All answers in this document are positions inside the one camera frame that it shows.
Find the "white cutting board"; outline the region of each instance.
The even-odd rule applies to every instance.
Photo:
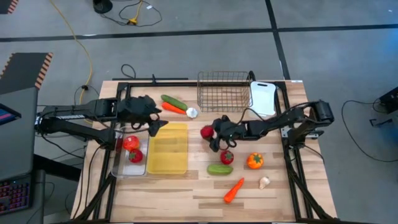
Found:
[[[252,82],[250,88],[253,101],[250,108],[261,116],[274,115],[276,86],[271,83]]]

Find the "garlic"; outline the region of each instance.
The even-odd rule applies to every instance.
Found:
[[[263,177],[260,179],[260,189],[264,189],[267,185],[269,185],[271,181],[269,180],[268,177]]]
[[[198,116],[198,111],[195,108],[188,108],[186,113],[189,118],[196,118]]]

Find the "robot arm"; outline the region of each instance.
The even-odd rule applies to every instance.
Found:
[[[310,116],[304,113],[306,108],[310,108]],[[299,127],[290,128],[287,132],[289,144],[293,146],[303,143],[306,135],[316,128],[328,126],[334,120],[329,104],[322,100],[291,107],[281,115],[267,120],[261,118],[261,120],[234,123],[229,120],[228,116],[223,115],[214,120],[212,124],[217,136],[207,140],[210,142],[210,148],[217,152],[220,149],[221,141],[225,141],[228,147],[236,147],[236,140],[256,141],[266,136],[269,131],[301,123]]]
[[[155,101],[149,96],[126,98],[120,102],[116,98],[93,100],[85,105],[71,106],[46,106],[36,119],[35,129],[40,134],[64,132],[93,139],[105,148],[112,149],[115,143],[115,132],[112,128],[97,130],[71,123],[69,119],[90,119],[104,123],[117,121],[131,123],[134,130],[142,125],[148,124],[151,136],[155,136],[159,128],[166,125],[168,121],[159,120],[158,113],[162,112],[156,108]]]

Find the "clear plastic container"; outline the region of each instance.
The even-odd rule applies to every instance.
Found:
[[[184,174],[187,171],[188,125],[169,123],[149,139],[147,171],[150,174]]]
[[[123,131],[133,131],[132,128],[122,128]],[[148,140],[149,134],[147,131],[134,134],[120,134],[117,133],[115,157],[112,168],[112,175],[118,178],[123,177],[137,177],[146,175],[147,158],[148,158]],[[123,139],[128,136],[137,136],[139,138],[139,149],[144,158],[139,163],[132,163],[129,160],[129,151],[122,147]]]

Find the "red fruit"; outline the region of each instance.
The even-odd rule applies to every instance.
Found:
[[[220,159],[223,164],[231,164],[234,161],[234,154],[229,150],[223,150]]]
[[[142,152],[140,150],[133,149],[130,152],[129,160],[130,160],[130,162],[137,163],[137,162],[140,162],[143,157],[144,157],[144,155],[142,155]]]
[[[214,135],[213,127],[211,127],[210,125],[204,126],[204,127],[200,130],[200,135],[201,135],[201,137],[204,138],[204,139],[213,137],[213,135]]]
[[[139,139],[136,136],[129,136],[123,141],[123,148],[131,152],[133,149],[139,148]]]

